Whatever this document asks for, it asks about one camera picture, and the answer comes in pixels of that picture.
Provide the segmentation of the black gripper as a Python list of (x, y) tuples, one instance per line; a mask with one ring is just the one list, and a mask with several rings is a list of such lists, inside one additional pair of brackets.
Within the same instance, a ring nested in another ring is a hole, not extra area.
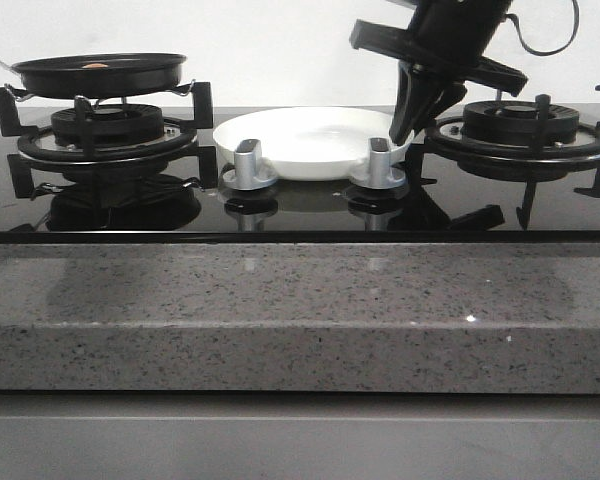
[(411, 133), (431, 125), (466, 96), (463, 83), (451, 83), (441, 91), (437, 77), (475, 82), (512, 96), (521, 92), (527, 83), (522, 72), (484, 56), (510, 6), (509, 1), (492, 0), (418, 1), (405, 29), (355, 23), (350, 35), (353, 48), (403, 61), (398, 64), (398, 93), (389, 128), (394, 144), (404, 145)]

